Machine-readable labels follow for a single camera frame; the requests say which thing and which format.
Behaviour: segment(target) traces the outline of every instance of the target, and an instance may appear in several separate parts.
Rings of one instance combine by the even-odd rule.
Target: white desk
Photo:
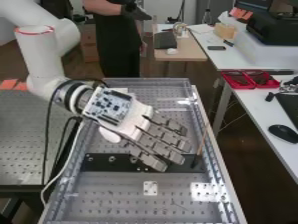
[[[189,27],[193,31],[194,37],[202,46],[215,68],[222,70],[290,70],[287,67],[271,67],[255,66],[245,58],[235,47],[230,47],[223,44],[223,40],[217,37],[213,33],[213,28],[207,25],[195,25]],[[207,46],[225,45],[226,51],[209,51]],[[287,81],[292,79],[296,75],[291,76],[274,76],[276,80]],[[255,89],[255,90],[234,90],[230,88],[229,84],[225,82],[225,87],[222,91],[221,101],[217,109],[215,119],[213,123],[214,135],[218,135],[222,120],[225,117],[225,112],[230,100],[231,93],[234,93],[239,103],[242,104],[255,126],[259,129],[268,145],[271,146],[279,160],[283,163],[294,181],[298,184],[298,145],[292,145],[275,136],[272,136],[267,128],[274,124],[282,124],[295,130],[294,124],[283,111],[276,99],[272,102],[266,102],[264,98],[268,92],[278,92],[278,90]]]
[[[288,81],[296,75],[290,76],[274,76],[278,81]],[[278,92],[278,89],[254,89],[254,90],[234,90],[230,88],[229,84],[225,83],[223,94],[221,103],[229,103],[229,94],[234,93],[242,107],[245,108],[255,126],[258,127],[259,132],[262,133],[270,147],[272,148],[283,166],[286,167],[294,181],[298,184],[298,145],[287,143],[286,141],[276,138],[270,134],[267,128],[271,125],[282,124],[288,126],[292,130],[295,126],[283,111],[282,106],[278,103],[278,100],[274,98],[271,102],[266,102],[264,98],[268,92]],[[222,119],[225,117],[226,109],[221,108],[221,103],[217,109],[217,120],[213,125],[213,131],[217,135],[219,132]]]
[[[205,53],[207,54],[217,70],[288,70],[288,67],[275,66],[258,66],[254,65],[241,54],[235,47],[230,47],[223,43],[223,39],[214,33],[214,28],[206,24],[189,26],[193,31],[194,38],[197,39]],[[210,51],[207,46],[225,46],[225,51]]]

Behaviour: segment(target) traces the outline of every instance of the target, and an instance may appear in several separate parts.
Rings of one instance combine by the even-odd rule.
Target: person
[[[151,17],[134,0],[84,0],[94,14],[100,65],[105,77],[139,77],[139,51],[145,47],[137,20]]]

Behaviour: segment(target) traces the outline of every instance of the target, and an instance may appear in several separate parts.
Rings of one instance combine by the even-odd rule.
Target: computer mouse
[[[284,125],[272,125],[268,127],[268,132],[284,141],[296,144],[298,134],[296,132]]]
[[[178,50],[174,49],[174,48],[169,48],[167,51],[166,51],[166,54],[169,54],[169,55],[178,54]]]

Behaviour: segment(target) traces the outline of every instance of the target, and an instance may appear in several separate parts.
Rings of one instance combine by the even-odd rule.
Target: white block
[[[298,46],[264,45],[247,31],[238,32],[234,44],[255,65],[298,69]]]

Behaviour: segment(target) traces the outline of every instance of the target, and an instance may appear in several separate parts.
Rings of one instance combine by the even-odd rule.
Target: red box
[[[255,83],[241,71],[225,71],[221,75],[233,89],[254,89]]]
[[[245,74],[254,82],[255,87],[259,89],[275,89],[280,86],[280,83],[264,71],[246,71]],[[262,78],[262,81],[264,80],[264,83],[259,84],[257,82],[257,79],[259,78]]]

